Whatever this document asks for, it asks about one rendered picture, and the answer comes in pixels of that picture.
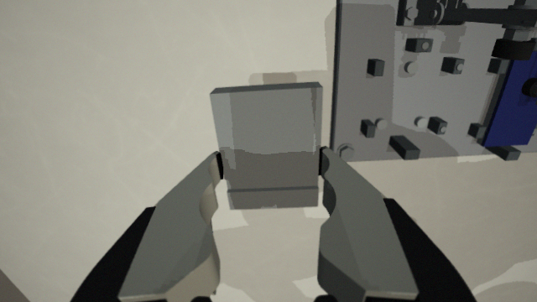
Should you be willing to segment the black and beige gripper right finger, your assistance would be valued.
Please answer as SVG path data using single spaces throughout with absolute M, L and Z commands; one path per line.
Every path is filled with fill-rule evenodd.
M 318 284 L 338 302 L 477 302 L 445 254 L 395 201 L 327 146 Z

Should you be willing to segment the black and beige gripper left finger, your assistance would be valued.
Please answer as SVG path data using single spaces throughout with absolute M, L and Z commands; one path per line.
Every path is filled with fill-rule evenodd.
M 220 258 L 211 219 L 221 180 L 222 155 L 216 151 L 145 208 L 70 302 L 191 302 L 216 295 Z

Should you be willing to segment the toggle clamp with red handle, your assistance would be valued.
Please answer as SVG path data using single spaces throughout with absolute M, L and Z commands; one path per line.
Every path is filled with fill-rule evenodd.
M 526 96 L 537 97 L 537 78 L 528 79 L 522 86 L 522 93 Z

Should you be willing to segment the grey fixture plate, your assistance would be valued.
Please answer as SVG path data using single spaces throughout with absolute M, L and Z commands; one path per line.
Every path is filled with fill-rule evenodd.
M 349 143 L 345 162 L 402 159 L 389 145 L 404 135 L 422 158 L 493 154 L 468 133 L 483 125 L 500 74 L 487 72 L 502 24 L 397 26 L 399 0 L 336 0 L 336 34 L 330 149 Z M 433 39 L 431 52 L 405 50 L 406 39 Z M 441 71 L 444 57 L 464 59 L 461 74 Z M 383 76 L 367 73 L 368 59 L 384 60 Z M 404 65 L 419 69 L 410 74 Z M 427 124 L 419 128 L 414 120 Z M 361 122 L 383 118 L 388 125 L 366 138 Z M 445 134 L 429 130 L 430 117 L 448 122 Z M 374 124 L 375 125 L 375 124 Z

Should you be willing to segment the dark blue flat plate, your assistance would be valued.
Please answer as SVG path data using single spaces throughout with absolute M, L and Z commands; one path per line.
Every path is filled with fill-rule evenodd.
M 537 51 L 529 60 L 509 60 L 500 74 L 477 143 L 483 147 L 528 145 L 537 125 L 537 97 L 522 93 L 523 84 L 537 78 Z

